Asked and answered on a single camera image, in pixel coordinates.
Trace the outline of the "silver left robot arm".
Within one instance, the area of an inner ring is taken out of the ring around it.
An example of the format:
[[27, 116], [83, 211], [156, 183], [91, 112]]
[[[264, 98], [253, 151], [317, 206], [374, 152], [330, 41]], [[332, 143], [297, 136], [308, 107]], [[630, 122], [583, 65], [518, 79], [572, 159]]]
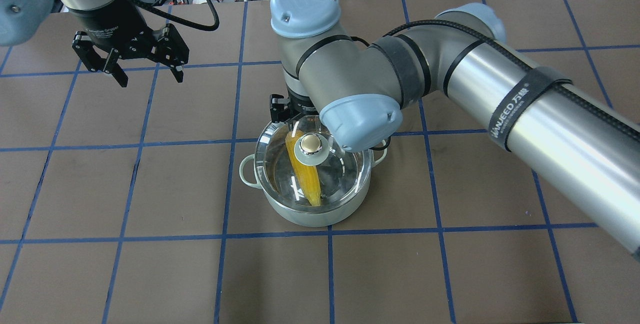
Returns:
[[[51, 13], [55, 0], [0, 0], [3, 47], [29, 41]], [[120, 86], [128, 76], [119, 60], [147, 59], [170, 69], [183, 82], [189, 48], [176, 27], [151, 29], [133, 0], [60, 0], [81, 24], [71, 47], [91, 72], [112, 76]]]

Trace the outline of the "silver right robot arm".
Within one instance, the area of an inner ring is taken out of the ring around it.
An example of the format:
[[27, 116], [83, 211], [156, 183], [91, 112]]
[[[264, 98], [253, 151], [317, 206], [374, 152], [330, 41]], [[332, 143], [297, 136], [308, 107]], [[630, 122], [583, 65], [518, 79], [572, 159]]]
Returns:
[[402, 109], [439, 90], [638, 259], [639, 126], [508, 48], [489, 6], [407, 23], [363, 50], [339, 0], [270, 0], [270, 12], [291, 92], [346, 151], [390, 137]]

